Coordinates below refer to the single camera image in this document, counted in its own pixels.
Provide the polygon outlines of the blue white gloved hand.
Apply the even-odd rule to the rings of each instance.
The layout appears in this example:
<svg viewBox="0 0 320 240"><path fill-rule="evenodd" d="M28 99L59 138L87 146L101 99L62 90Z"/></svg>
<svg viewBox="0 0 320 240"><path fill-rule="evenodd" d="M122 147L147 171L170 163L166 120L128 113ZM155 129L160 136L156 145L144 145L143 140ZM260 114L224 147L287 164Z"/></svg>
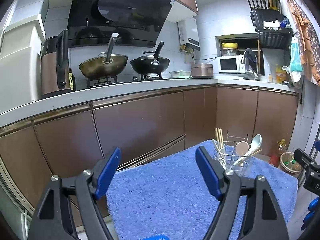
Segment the blue white gloved hand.
<svg viewBox="0 0 320 240"><path fill-rule="evenodd" d="M301 230L311 228L311 223L315 222L315 228L319 229L319 196L313 199L308 205L308 214L303 219Z"/></svg>

